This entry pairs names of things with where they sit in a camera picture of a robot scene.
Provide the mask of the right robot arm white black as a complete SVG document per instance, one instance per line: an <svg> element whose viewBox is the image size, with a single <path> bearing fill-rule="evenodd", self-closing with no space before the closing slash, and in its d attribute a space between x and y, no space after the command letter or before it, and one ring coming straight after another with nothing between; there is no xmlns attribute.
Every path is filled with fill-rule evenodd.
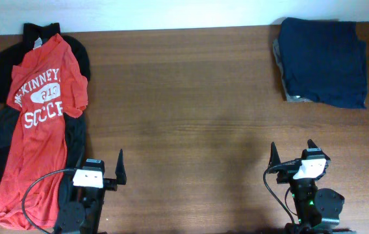
<svg viewBox="0 0 369 234"><path fill-rule="evenodd" d="M283 233L351 233L348 229L337 229L340 224L345 198L330 188L318 188L316 182L321 179L331 159L311 139L300 158L281 162L274 142L270 146L270 160L263 173L263 182L268 192L276 199L289 215L290 222ZM291 193L296 210L288 208L266 181L268 174L276 174L278 184L288 184L286 193Z"/></svg>

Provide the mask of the red soccer t-shirt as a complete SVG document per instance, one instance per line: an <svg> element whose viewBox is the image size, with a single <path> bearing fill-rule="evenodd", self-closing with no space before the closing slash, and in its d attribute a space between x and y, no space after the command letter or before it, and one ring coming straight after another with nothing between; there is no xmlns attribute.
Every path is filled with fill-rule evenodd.
<svg viewBox="0 0 369 234"><path fill-rule="evenodd" d="M21 168L8 163L0 183L0 226L50 228L58 216L59 172L66 166L64 115L78 118L88 104L88 81L70 45L56 34L26 53L12 69L7 105L20 111L21 128L13 146L21 144Z"/></svg>

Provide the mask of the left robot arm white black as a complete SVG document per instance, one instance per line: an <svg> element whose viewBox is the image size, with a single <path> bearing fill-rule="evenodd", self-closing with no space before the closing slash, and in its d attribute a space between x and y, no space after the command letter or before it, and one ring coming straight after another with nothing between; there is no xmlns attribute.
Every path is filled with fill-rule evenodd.
<svg viewBox="0 0 369 234"><path fill-rule="evenodd" d="M105 178L105 162L87 159L70 172L67 201L58 212L54 233L97 233L105 193L127 183L123 151L118 154L115 178Z"/></svg>

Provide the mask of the black mesh garment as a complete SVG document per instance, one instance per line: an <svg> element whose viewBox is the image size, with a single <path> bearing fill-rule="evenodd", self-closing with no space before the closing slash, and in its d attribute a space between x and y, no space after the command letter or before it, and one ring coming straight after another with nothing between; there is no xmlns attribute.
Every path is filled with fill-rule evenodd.
<svg viewBox="0 0 369 234"><path fill-rule="evenodd" d="M23 41L0 52L0 103L5 102L12 83L12 67L22 62L24 55L29 52L35 40L41 38L46 41L60 32L60 25L52 23L41 27L26 23L23 27Z"/></svg>

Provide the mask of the folded navy blue shirt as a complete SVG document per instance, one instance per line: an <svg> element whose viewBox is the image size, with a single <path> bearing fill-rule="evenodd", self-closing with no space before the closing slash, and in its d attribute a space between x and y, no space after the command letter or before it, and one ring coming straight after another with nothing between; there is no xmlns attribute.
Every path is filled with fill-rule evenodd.
<svg viewBox="0 0 369 234"><path fill-rule="evenodd" d="M368 93L366 43L353 21L286 18L277 39L288 95L363 109Z"/></svg>

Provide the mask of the black Nike t-shirt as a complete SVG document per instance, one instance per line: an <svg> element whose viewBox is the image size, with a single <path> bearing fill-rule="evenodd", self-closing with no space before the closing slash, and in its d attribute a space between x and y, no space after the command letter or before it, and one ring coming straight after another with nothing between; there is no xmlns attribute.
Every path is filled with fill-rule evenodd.
<svg viewBox="0 0 369 234"><path fill-rule="evenodd" d="M21 128L18 122L20 111L12 107L3 107L0 110L0 183L6 173L8 163L11 168L21 168L23 162L21 158L21 144L16 147L13 143L14 131ZM73 118L68 114L64 115L65 121L65 142L67 148L66 168L76 168L84 159L86 146L86 120L82 114L78 118Z"/></svg>

